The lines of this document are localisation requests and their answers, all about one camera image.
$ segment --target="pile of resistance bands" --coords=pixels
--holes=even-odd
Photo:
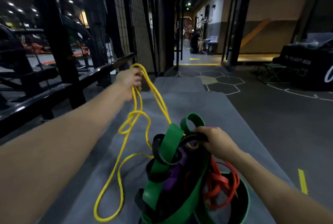
[[[137,88],[132,88],[134,110],[128,114],[127,120],[118,130],[119,134],[125,135],[125,138],[111,175],[96,200],[95,219],[98,222],[108,222],[119,214],[124,201],[120,168],[130,158],[143,155],[151,159],[146,166],[147,185],[145,188],[139,189],[135,196],[135,203],[142,211],[141,220],[143,223],[182,224],[194,214],[199,223],[214,224],[209,217],[208,210],[215,211],[228,203],[231,204],[228,223],[243,223],[249,209],[247,187],[230,163],[218,162],[230,170],[230,172],[221,172],[211,154],[198,144],[198,142],[207,141],[207,137],[202,133],[191,132],[187,121],[192,121],[196,127],[205,126],[202,118],[195,113],[190,113],[182,119],[180,127],[173,124],[169,118],[167,107],[160,93],[150,81],[145,68],[140,64],[133,64],[132,67],[141,68],[142,74],[169,124],[169,129],[165,134],[157,134],[152,144],[149,142],[148,131],[151,120],[143,111],[139,91]],[[139,97],[139,110],[136,96]],[[126,157],[118,167],[129,134],[140,115],[146,117],[148,121],[145,136],[153,155],[132,154]],[[98,215],[98,205],[117,167],[120,205],[112,216],[102,218]],[[218,203],[220,191],[227,195],[227,200],[223,203]]]

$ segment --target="person in black shirt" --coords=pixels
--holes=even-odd
[[[191,41],[190,41],[190,52],[192,54],[197,54],[199,51],[202,51],[204,41],[201,38],[201,30],[197,29],[194,34],[192,35]]]

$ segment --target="person's right hand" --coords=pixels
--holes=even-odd
[[[230,136],[218,127],[198,127],[194,131],[207,136],[208,142],[202,144],[218,159],[232,163],[242,153]]]

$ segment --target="beige pants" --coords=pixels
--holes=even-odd
[[[205,44],[205,41],[198,41],[198,49],[199,49],[199,51],[202,51],[204,44]]]

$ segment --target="yellow cord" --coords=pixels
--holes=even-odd
[[[164,100],[162,99],[160,93],[158,92],[158,90],[156,89],[156,87],[154,86],[154,84],[149,79],[147,71],[145,70],[145,68],[141,64],[139,64],[139,63],[135,63],[131,67],[139,67],[139,68],[141,68],[141,72],[142,72],[143,77],[146,79],[146,81],[148,83],[148,86],[150,87],[150,89],[151,89],[151,91],[152,91],[152,93],[153,93],[153,95],[154,95],[154,97],[155,97],[158,105],[161,108],[162,113],[164,114],[164,116],[166,117],[166,119],[168,121],[168,124],[170,125],[171,121],[170,121],[170,118],[169,118],[168,109],[167,109],[167,107],[166,107],[166,105],[164,103]],[[137,100],[136,100],[136,94],[139,96],[140,110],[137,110],[138,104],[137,104]],[[105,183],[104,187],[102,188],[100,194],[98,195],[97,200],[96,200],[95,205],[94,205],[94,217],[95,217],[95,219],[98,222],[108,222],[108,221],[111,221],[112,219],[114,219],[119,214],[121,208],[123,207],[123,201],[124,201],[123,184],[122,184],[122,180],[121,180],[121,176],[120,176],[120,168],[123,166],[123,164],[127,160],[129,160],[132,157],[137,156],[137,155],[142,155],[142,156],[145,156],[145,157],[148,157],[148,158],[153,158],[154,157],[152,155],[147,155],[147,154],[144,154],[144,153],[135,153],[135,154],[132,154],[132,155],[126,157],[121,162],[121,164],[119,165],[119,168],[118,168],[118,172],[117,172],[118,184],[119,184],[119,188],[120,188],[120,204],[119,204],[118,210],[112,216],[107,217],[107,218],[101,218],[100,216],[98,216],[98,212],[97,212],[98,205],[100,204],[101,198],[102,198],[103,194],[105,193],[107,187],[109,186],[109,184],[110,184],[110,182],[111,182],[111,180],[113,178],[114,172],[116,171],[116,168],[118,166],[120,158],[121,158],[121,156],[123,154],[123,151],[125,149],[125,146],[126,146],[126,143],[127,143],[127,139],[128,139],[128,137],[129,137],[129,135],[131,133],[131,130],[132,130],[134,124],[136,123],[136,121],[138,120],[138,118],[139,118],[140,115],[143,115],[144,117],[147,118],[148,124],[147,124],[147,128],[146,128],[146,142],[147,142],[148,146],[150,147],[150,149],[152,148],[152,145],[150,144],[150,142],[148,140],[148,130],[149,130],[149,127],[150,127],[150,124],[151,124],[151,120],[148,117],[148,115],[142,110],[143,109],[142,98],[141,98],[140,92],[138,91],[138,89],[136,87],[132,87],[132,95],[133,95],[133,101],[134,101],[134,110],[127,115],[127,120],[118,129],[118,133],[119,134],[125,135],[125,138],[124,138],[124,141],[123,141],[123,145],[122,145],[122,147],[120,149],[119,155],[117,157],[117,160],[116,160],[116,163],[115,163],[115,165],[113,167],[111,175],[110,175],[109,179],[107,180],[107,182]],[[127,125],[129,125],[129,128],[127,130],[124,130],[124,128]]]

